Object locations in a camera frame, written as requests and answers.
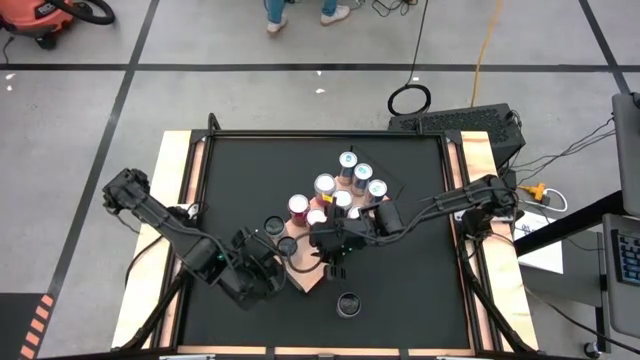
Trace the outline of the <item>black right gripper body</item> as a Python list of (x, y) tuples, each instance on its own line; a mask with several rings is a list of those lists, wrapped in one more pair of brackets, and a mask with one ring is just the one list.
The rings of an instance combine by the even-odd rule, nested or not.
[(345, 280), (344, 258), (354, 250), (364, 248), (372, 235), (370, 221), (338, 218), (312, 225), (309, 243), (316, 249), (314, 256), (325, 265), (325, 277), (328, 280)]

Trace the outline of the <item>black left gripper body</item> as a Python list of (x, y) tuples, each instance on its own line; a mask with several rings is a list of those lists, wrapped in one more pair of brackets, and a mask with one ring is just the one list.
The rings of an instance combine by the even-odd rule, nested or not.
[(286, 284), (275, 246), (248, 228), (231, 240), (231, 264), (222, 275), (222, 289), (241, 308), (250, 309), (280, 293)]

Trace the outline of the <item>silver Celsius can black lid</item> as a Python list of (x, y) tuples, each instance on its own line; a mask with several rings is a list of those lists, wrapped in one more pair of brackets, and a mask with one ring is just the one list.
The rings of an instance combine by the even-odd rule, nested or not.
[(293, 257), (297, 250), (297, 241), (290, 236), (282, 237), (277, 243), (277, 249), (282, 257)]
[(286, 235), (285, 221), (279, 216), (268, 217), (264, 222), (263, 228), (267, 236), (273, 241), (277, 241)]
[(352, 318), (360, 312), (361, 307), (360, 298), (352, 292), (346, 292), (338, 297), (336, 313), (342, 318)]

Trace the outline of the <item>dark red black can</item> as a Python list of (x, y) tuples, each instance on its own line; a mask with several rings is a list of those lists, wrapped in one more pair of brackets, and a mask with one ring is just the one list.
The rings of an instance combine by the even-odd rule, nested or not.
[(290, 214), (291, 222), (299, 227), (306, 225), (306, 216), (310, 210), (310, 203), (308, 198), (302, 194), (294, 194), (288, 200), (288, 211)]

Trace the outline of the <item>slim can teal logo lid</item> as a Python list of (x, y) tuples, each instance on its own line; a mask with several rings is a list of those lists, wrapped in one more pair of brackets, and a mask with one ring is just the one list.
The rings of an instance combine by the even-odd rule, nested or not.
[(372, 176), (373, 169), (369, 164), (357, 164), (353, 173), (352, 193), (355, 196), (364, 196)]
[(380, 179), (371, 180), (366, 189), (366, 202), (368, 204), (379, 203), (385, 199), (388, 186)]
[(337, 181), (343, 186), (350, 186), (353, 182), (354, 170), (358, 164), (357, 155), (351, 151), (343, 152), (339, 156), (341, 166)]

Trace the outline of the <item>black perforated computer case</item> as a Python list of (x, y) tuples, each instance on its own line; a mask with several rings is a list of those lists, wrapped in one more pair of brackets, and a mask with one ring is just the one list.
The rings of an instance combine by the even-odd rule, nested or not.
[(504, 166), (526, 144), (521, 122), (506, 103), (395, 116), (389, 120), (388, 129), (408, 132), (486, 132), (497, 168)]

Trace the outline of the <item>orange power plug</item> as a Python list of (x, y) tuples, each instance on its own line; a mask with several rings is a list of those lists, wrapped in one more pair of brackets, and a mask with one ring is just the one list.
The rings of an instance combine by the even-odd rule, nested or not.
[(519, 185), (518, 189), (527, 193), (536, 204), (549, 204), (549, 197), (546, 195), (547, 189), (544, 183), (538, 183), (537, 185)]

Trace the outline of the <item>white paper sheet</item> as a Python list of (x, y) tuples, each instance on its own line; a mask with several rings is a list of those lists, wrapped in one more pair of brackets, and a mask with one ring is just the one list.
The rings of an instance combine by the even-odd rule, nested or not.
[[(513, 238), (520, 238), (554, 222), (554, 219), (545, 217), (537, 212), (525, 211), (515, 223)], [(562, 244), (555, 242), (531, 253), (518, 256), (521, 265), (545, 270), (557, 274), (564, 273)]]

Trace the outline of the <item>black stand beam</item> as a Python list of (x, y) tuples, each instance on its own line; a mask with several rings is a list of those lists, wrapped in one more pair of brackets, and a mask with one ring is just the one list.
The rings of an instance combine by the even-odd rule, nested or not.
[(526, 255), (602, 223), (606, 214), (626, 215), (618, 190), (576, 212), (537, 229), (514, 242), (517, 256)]

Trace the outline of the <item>black mat orange stripes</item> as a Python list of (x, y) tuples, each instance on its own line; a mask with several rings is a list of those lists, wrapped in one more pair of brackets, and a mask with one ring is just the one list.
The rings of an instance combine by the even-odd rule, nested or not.
[(50, 294), (0, 293), (0, 360), (35, 360), (51, 318)]

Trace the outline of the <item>grey console blue keys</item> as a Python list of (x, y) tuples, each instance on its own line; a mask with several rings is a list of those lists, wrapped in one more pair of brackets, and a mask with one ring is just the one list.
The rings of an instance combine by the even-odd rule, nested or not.
[(606, 214), (602, 225), (611, 325), (640, 339), (640, 220)]

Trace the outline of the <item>grey monitor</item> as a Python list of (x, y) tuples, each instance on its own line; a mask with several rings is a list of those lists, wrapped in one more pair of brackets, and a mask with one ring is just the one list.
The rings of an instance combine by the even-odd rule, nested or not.
[(640, 217), (640, 93), (612, 97), (623, 205)]

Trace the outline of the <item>orange shop vacuum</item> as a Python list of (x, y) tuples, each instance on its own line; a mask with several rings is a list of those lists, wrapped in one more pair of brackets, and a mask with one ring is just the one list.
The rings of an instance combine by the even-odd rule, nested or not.
[(0, 29), (31, 38), (41, 49), (53, 49), (58, 33), (73, 19), (46, 0), (0, 0)]

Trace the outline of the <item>black aluminium table frame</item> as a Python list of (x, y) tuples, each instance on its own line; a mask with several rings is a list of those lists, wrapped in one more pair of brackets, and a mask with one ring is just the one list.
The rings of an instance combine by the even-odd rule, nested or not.
[[(311, 195), (315, 178), (337, 173), (354, 148), (384, 180), (401, 218), (445, 192), (451, 171), (439, 135), (387, 131), (225, 131), (208, 155), (205, 232), (229, 240), (285, 215), (294, 194)], [(195, 281), (186, 291), (178, 342), (228, 346), (469, 350), (461, 275), (448, 218), (418, 225), (397, 243), (346, 256), (345, 280), (322, 279), (305, 293), (287, 284), (274, 298), (241, 309), (224, 291)], [(362, 303), (352, 318), (336, 313), (338, 297)]]

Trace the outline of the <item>grey stand base plate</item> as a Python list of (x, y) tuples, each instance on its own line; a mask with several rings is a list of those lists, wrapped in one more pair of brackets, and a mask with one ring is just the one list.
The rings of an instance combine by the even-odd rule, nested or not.
[(587, 230), (557, 245), (562, 249), (563, 273), (521, 265), (524, 284), (536, 293), (592, 307), (607, 306), (602, 234)]

